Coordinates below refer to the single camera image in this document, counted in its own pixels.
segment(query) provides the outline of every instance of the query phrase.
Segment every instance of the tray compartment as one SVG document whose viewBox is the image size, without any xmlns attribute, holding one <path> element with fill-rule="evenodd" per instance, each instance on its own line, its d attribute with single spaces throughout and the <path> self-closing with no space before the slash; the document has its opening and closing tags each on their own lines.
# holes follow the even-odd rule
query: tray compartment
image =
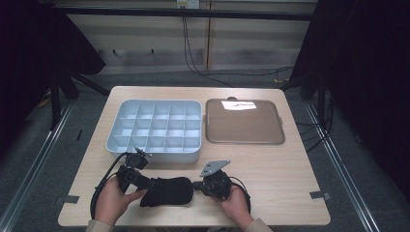
<svg viewBox="0 0 410 232">
<path fill-rule="evenodd" d="M 195 162 L 202 137 L 202 107 L 198 101 L 124 101 L 106 148 L 114 157 L 138 147 L 149 162 Z"/>
</svg>

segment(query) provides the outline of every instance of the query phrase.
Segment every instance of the black horizontal bar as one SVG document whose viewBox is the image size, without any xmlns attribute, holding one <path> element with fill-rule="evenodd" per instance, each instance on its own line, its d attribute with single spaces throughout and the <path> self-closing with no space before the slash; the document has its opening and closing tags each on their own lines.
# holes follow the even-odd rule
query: black horizontal bar
<svg viewBox="0 0 410 232">
<path fill-rule="evenodd" d="M 108 8 L 91 6 L 54 6 L 55 11 L 67 15 L 142 15 L 142 16 L 181 16 L 181 17 L 214 17 L 214 18 L 249 18 L 311 21 L 314 14 L 271 13 L 271 12 L 238 12 L 220 10 L 193 9 L 141 9 L 141 8 Z"/>
</svg>

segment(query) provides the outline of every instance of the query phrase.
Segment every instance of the person's hand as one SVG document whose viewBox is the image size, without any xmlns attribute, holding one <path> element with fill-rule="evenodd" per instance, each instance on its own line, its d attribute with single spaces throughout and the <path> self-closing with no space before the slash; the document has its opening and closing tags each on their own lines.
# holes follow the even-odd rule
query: person's hand
<svg viewBox="0 0 410 232">
<path fill-rule="evenodd" d="M 145 191 L 124 194 L 117 177 L 107 181 L 97 200 L 95 220 L 114 226 L 117 219 L 127 210 L 130 203 L 143 196 Z"/>
<path fill-rule="evenodd" d="M 239 187 L 232 186 L 229 197 L 224 201 L 213 199 L 220 205 L 226 216 L 232 219 L 243 231 L 253 222 L 248 211 L 247 200 Z"/>
</svg>

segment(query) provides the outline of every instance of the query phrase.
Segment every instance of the sleeve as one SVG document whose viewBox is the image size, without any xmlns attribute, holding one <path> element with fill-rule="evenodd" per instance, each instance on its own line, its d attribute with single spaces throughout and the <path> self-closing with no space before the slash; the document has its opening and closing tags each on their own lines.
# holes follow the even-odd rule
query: sleeve
<svg viewBox="0 0 410 232">
<path fill-rule="evenodd" d="M 273 230 L 269 228 L 265 222 L 258 218 L 248 225 L 245 232 L 273 232 Z"/>
<path fill-rule="evenodd" d="M 114 226 L 105 224 L 97 220 L 89 220 L 88 227 L 85 232 L 112 232 L 114 231 Z"/>
</svg>

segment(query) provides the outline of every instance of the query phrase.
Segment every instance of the wooden tabletop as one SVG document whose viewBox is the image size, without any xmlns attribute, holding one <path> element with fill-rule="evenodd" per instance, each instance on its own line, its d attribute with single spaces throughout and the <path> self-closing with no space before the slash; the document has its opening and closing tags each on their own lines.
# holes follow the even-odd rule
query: wooden tabletop
<svg viewBox="0 0 410 232">
<path fill-rule="evenodd" d="M 129 99 L 194 100 L 202 105 L 208 99 L 269 100 L 278 109 L 283 122 L 285 142 L 280 145 L 217 144 L 205 137 L 195 163 L 149 163 L 141 174 L 149 178 L 188 177 L 201 181 L 199 174 L 206 161 L 231 160 L 222 170 L 239 178 L 246 186 L 254 218 L 268 225 L 325 225 L 330 216 L 323 198 L 311 199 L 318 191 L 303 142 L 292 113 L 281 90 L 199 87 L 134 87 L 112 89 L 102 116 L 79 166 L 69 195 L 79 196 L 76 204 L 66 203 L 58 218 L 62 226 L 86 226 L 90 201 L 101 178 L 114 162 L 105 143 L 121 103 Z M 117 221 L 124 226 L 234 226 L 215 202 L 196 191 L 185 206 L 139 207 L 133 202 Z"/>
</svg>

